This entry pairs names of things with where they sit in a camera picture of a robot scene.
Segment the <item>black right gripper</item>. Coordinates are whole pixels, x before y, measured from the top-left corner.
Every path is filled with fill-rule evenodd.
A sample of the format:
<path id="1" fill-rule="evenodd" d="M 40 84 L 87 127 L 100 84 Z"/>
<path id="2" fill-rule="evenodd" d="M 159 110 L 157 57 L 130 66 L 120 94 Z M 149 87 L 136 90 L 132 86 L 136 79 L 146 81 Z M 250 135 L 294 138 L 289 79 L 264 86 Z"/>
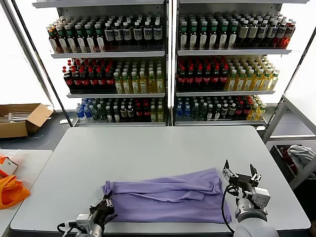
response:
<path id="1" fill-rule="evenodd" d="M 243 193 L 243 195 L 252 194 L 253 189 L 257 187 L 257 183 L 261 180 L 262 175 L 257 172 L 257 169 L 252 164 L 250 164 L 250 172 L 251 176 L 235 174 L 230 170 L 229 162 L 226 160 L 222 174 L 231 185 L 231 187 L 228 188 L 228 193 L 231 195 L 240 195 L 241 193 Z"/>

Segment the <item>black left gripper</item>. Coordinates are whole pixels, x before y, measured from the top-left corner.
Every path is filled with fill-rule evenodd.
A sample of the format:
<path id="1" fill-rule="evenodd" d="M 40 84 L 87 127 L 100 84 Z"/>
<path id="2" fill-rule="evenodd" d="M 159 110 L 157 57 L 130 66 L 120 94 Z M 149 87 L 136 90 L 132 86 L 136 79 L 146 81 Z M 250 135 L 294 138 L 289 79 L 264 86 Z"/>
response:
<path id="1" fill-rule="evenodd" d="M 112 204 L 112 195 L 105 195 L 102 199 L 96 201 L 89 208 L 94 224 L 106 224 L 116 218 L 115 210 Z"/>

